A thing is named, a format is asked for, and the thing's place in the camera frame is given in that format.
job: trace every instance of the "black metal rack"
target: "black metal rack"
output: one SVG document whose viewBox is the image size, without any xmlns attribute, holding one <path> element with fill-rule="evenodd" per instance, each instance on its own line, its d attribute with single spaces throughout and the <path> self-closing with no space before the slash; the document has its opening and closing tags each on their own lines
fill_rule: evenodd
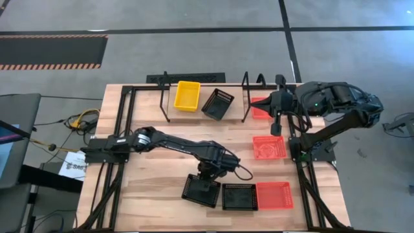
<svg viewBox="0 0 414 233">
<path fill-rule="evenodd" d="M 164 72 L 164 76 L 166 77 L 165 80 L 168 80 L 168 74 L 167 72 Z M 243 77 L 243 81 L 241 85 L 204 85 L 204 86 L 214 86 L 214 87 L 242 87 L 244 91 L 247 91 L 247 97 L 248 97 L 248 108 L 245 112 L 245 115 L 242 119 L 242 122 L 245 121 L 246 116 L 250 110 L 250 90 L 278 90 L 278 85 L 276 84 L 266 84 L 265 78 L 263 75 L 259 75 L 257 78 L 256 83 L 260 83 L 260 85 L 250 85 L 248 80 L 248 73 L 245 72 L 245 75 Z M 131 130 L 131 120 L 133 115 L 133 109 L 134 104 L 136 102 L 136 92 L 137 91 L 161 91 L 161 97 L 160 97 L 160 108 L 163 112 L 167 122 L 170 122 L 171 120 L 168 118 L 164 108 L 162 107 L 163 103 L 163 97 L 164 97 L 164 91 L 169 90 L 171 87 L 171 83 L 165 83 L 165 82 L 159 82 L 158 85 L 154 86 L 130 86 L 126 85 L 122 87 L 121 91 L 121 97 L 120 97 L 120 103 L 118 108 L 118 115 L 116 117 L 116 123 L 115 123 L 115 129 L 114 129 L 114 135 L 120 136 L 120 128 L 121 128 L 121 119 L 123 115 L 123 110 L 125 107 L 125 100 L 127 94 L 131 95 L 131 98 L 129 100 L 128 110 L 127 110 L 127 117 L 126 117 L 126 123 L 125 123 L 125 134 L 129 134 Z M 287 84 L 287 88 L 290 90 L 295 90 L 296 84 Z M 293 128 L 293 119 L 291 116 L 288 116 L 289 121 L 289 130 L 290 130 L 290 136 L 289 140 L 296 137 L 295 129 Z M 299 160 L 296 160 L 295 158 L 299 155 L 293 155 L 292 154 L 292 160 L 296 163 L 296 169 L 298 172 L 298 179 L 300 182 L 300 190 L 301 190 L 301 198 L 303 201 L 303 210 L 305 214 L 305 219 L 307 223 L 308 231 L 317 231 L 317 232 L 373 232 L 373 231 L 365 231 L 365 230 L 354 230 L 352 228 L 346 227 L 345 225 L 341 224 L 335 216 L 330 212 L 328 207 L 325 205 L 325 203 L 322 201 L 322 199 L 319 196 L 319 190 L 318 190 L 318 184 L 316 181 L 316 175 L 314 171 L 313 161 L 307 161 L 307 169 L 309 171 L 309 177 L 310 181 L 306 178 L 304 168 L 302 167 L 302 162 Z M 120 198 L 120 191 L 121 191 L 121 182 L 122 182 L 122 176 L 124 173 L 124 163 L 120 163 L 118 165 L 118 172 L 116 173 L 116 177 L 114 178 L 114 181 L 112 184 L 110 184 L 110 180 L 112 178 L 112 172 L 113 172 L 114 164 L 110 163 L 107 167 L 107 173 L 105 176 L 105 182 L 103 186 L 103 198 L 98 204 L 97 208 L 101 208 L 99 212 L 94 212 L 98 217 L 98 222 L 96 225 L 96 229 L 114 229 L 116 224 L 116 215 L 118 211 L 118 204 L 119 204 L 119 198 Z M 105 204 L 109 200 L 109 197 L 111 196 L 112 192 L 114 193 L 113 198 L 113 205 L 111 209 L 111 217 L 109 220 L 109 228 L 102 228 L 103 221 L 104 221 L 104 211 L 105 211 Z M 312 221 L 312 214 L 311 214 L 311 208 L 309 206 L 309 198 L 307 195 L 307 192 L 310 194 L 310 196 L 314 199 L 314 202 L 316 204 L 316 210 L 318 215 L 318 223 L 319 227 L 315 227 L 313 225 Z M 328 220 L 328 222 L 331 224 L 333 228 L 326 228 L 325 224 L 325 218 Z M 90 229 L 93 225 L 94 219 L 92 222 L 89 222 Z"/>
</svg>

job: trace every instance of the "plastic basket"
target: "plastic basket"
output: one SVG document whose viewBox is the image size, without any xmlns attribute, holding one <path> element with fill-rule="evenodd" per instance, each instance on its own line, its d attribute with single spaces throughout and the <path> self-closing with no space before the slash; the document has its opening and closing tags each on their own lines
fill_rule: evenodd
<svg viewBox="0 0 414 233">
<path fill-rule="evenodd" d="M 286 210 L 293 208 L 289 182 L 257 183 L 259 210 Z"/>
<path fill-rule="evenodd" d="M 223 184 L 223 210 L 257 210 L 255 184 Z"/>
<path fill-rule="evenodd" d="M 260 101 L 260 100 L 264 100 L 266 97 L 254 97 L 251 99 L 251 102 L 256 102 L 256 101 Z M 252 111 L 253 111 L 253 119 L 256 120 L 269 120 L 272 119 L 271 116 L 269 116 L 269 114 L 261 109 L 258 109 L 256 107 L 252 107 Z"/>
<path fill-rule="evenodd" d="M 221 120 L 233 100 L 234 96 L 216 88 L 201 111 L 214 120 Z"/>
<path fill-rule="evenodd" d="M 208 191 L 200 190 L 202 185 L 204 185 L 204 181 L 200 181 L 196 175 L 188 174 L 181 198 L 200 205 L 215 208 L 219 198 L 221 183 L 215 181 L 211 182 Z"/>
<path fill-rule="evenodd" d="M 195 112 L 199 106 L 201 84 L 179 81 L 174 107 L 181 111 Z"/>
<path fill-rule="evenodd" d="M 287 158 L 285 140 L 282 136 L 253 137 L 253 152 L 255 159 Z"/>
</svg>

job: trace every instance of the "white paper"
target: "white paper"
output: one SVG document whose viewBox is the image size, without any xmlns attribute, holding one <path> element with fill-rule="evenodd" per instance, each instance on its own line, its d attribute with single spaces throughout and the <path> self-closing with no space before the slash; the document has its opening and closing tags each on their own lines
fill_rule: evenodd
<svg viewBox="0 0 414 233">
<path fill-rule="evenodd" d="M 81 151 L 68 152 L 65 161 L 60 168 L 59 175 L 83 181 L 86 174 L 85 154 Z"/>
</svg>

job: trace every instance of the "red basket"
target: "red basket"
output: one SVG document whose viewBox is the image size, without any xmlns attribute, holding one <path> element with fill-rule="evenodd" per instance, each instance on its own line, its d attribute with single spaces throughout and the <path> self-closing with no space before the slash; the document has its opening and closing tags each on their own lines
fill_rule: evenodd
<svg viewBox="0 0 414 233">
<path fill-rule="evenodd" d="M 259 210 L 287 210 L 293 208 L 289 182 L 257 183 Z"/>
<path fill-rule="evenodd" d="M 260 100 L 264 100 L 265 97 L 255 97 L 252 98 L 251 102 L 256 102 L 256 101 L 260 101 Z M 268 119 L 272 119 L 271 116 L 269 116 L 269 114 L 261 109 L 252 107 L 252 111 L 253 111 L 253 119 L 258 119 L 258 120 L 268 120 Z"/>
<path fill-rule="evenodd" d="M 253 137 L 253 152 L 255 159 L 287 158 L 285 140 L 282 136 Z"/>
</svg>

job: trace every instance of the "floor mat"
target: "floor mat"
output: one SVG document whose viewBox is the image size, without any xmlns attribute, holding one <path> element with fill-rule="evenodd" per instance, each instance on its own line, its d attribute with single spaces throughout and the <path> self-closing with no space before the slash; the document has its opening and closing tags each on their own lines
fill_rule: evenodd
<svg viewBox="0 0 414 233">
<path fill-rule="evenodd" d="M 97 69 L 107 35 L 0 36 L 0 70 Z"/>
<path fill-rule="evenodd" d="M 226 83 L 226 74 L 218 73 L 199 73 L 199 74 L 168 74 L 171 83 L 179 81 L 199 82 L 199 83 Z M 158 83 L 163 74 L 147 75 L 147 83 Z"/>
</svg>

